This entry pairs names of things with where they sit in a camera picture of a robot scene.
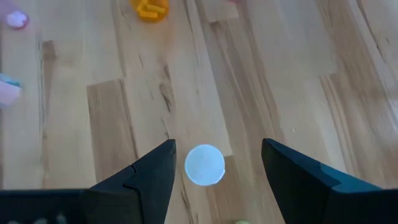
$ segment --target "pink toy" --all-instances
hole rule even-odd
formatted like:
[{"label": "pink toy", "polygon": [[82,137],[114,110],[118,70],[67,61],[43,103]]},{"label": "pink toy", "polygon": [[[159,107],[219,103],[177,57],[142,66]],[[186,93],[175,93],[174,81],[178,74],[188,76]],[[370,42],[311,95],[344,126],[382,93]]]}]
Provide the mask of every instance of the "pink toy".
[{"label": "pink toy", "polygon": [[23,29],[29,23],[29,16],[18,9],[11,0],[0,0],[0,17],[11,29]]}]

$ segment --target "wooden floor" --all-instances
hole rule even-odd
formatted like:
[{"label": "wooden floor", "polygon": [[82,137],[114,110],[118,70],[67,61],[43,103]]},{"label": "wooden floor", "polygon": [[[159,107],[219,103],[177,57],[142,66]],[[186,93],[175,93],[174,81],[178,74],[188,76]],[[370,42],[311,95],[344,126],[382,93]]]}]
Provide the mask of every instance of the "wooden floor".
[{"label": "wooden floor", "polygon": [[[398,187],[398,1],[170,0],[159,24],[127,0],[18,0],[1,71],[23,85],[2,111],[4,189],[89,187],[168,138],[178,166],[166,223],[283,223],[262,138]],[[182,167],[218,147],[212,187]]]}]

